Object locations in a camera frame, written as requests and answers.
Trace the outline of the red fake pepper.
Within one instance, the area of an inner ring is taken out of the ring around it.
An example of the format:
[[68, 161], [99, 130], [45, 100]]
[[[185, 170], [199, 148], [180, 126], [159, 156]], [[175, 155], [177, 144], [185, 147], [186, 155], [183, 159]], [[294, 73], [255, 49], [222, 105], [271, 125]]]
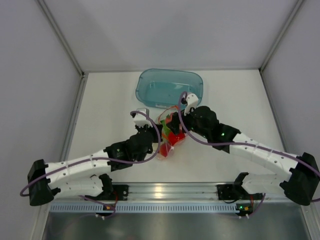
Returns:
[[172, 146], [178, 145], [182, 143], [186, 138], [186, 135], [184, 133], [179, 133], [177, 135], [174, 135], [172, 132], [168, 135], [168, 141]]

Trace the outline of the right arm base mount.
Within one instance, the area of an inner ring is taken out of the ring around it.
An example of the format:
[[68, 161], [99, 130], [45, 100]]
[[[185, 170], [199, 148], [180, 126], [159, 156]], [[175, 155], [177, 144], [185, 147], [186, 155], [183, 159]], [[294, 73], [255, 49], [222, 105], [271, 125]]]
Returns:
[[218, 184], [216, 188], [218, 199], [221, 201], [236, 202], [240, 199], [237, 187], [233, 184]]

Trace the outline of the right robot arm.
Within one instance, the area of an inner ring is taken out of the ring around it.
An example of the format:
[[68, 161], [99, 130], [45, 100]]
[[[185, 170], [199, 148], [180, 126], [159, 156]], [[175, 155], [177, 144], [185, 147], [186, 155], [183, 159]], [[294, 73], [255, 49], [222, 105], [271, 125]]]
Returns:
[[233, 192], [240, 199], [254, 194], [279, 194], [302, 206], [314, 202], [320, 183], [320, 171], [315, 157], [307, 152], [295, 155], [271, 149], [221, 123], [214, 111], [200, 106], [190, 113], [172, 114], [167, 127], [176, 135], [194, 132], [205, 138], [204, 145], [242, 157], [269, 170], [270, 174], [242, 172], [233, 183]]

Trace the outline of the green fake vegetable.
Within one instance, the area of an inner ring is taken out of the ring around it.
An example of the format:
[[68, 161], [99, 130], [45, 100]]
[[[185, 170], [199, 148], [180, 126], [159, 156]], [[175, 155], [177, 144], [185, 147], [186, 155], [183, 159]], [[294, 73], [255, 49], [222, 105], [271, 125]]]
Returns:
[[161, 120], [160, 123], [162, 124], [162, 135], [167, 137], [170, 134], [171, 130], [167, 127], [165, 119]]

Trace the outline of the clear zip top bag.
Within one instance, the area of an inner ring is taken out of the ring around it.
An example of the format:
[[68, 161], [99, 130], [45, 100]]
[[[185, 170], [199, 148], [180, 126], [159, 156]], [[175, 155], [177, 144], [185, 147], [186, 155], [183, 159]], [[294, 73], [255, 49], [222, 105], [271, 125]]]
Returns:
[[165, 109], [158, 117], [157, 123], [162, 125], [160, 149], [156, 155], [159, 160], [164, 160], [173, 155], [175, 147], [181, 145], [187, 134], [183, 131], [182, 126], [179, 124], [179, 132], [175, 135], [169, 128], [168, 124], [172, 121], [174, 113], [178, 112], [178, 106], [174, 105]]

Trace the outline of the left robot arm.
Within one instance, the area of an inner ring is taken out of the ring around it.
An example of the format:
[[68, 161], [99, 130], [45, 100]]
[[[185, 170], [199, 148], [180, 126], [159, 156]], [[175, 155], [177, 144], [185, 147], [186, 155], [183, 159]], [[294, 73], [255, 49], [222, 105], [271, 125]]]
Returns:
[[29, 204], [42, 206], [55, 199], [85, 196], [109, 199], [113, 192], [109, 173], [140, 165], [154, 157], [154, 143], [162, 141], [162, 125], [136, 127], [129, 139], [116, 142], [91, 155], [69, 161], [33, 162], [27, 175]]

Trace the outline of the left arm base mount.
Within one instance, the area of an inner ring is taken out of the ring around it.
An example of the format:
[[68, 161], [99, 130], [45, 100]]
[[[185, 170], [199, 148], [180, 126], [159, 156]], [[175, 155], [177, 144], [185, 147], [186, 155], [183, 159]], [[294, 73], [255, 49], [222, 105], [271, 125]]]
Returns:
[[111, 201], [127, 201], [129, 195], [129, 186], [127, 184], [114, 184], [113, 192], [109, 196]]

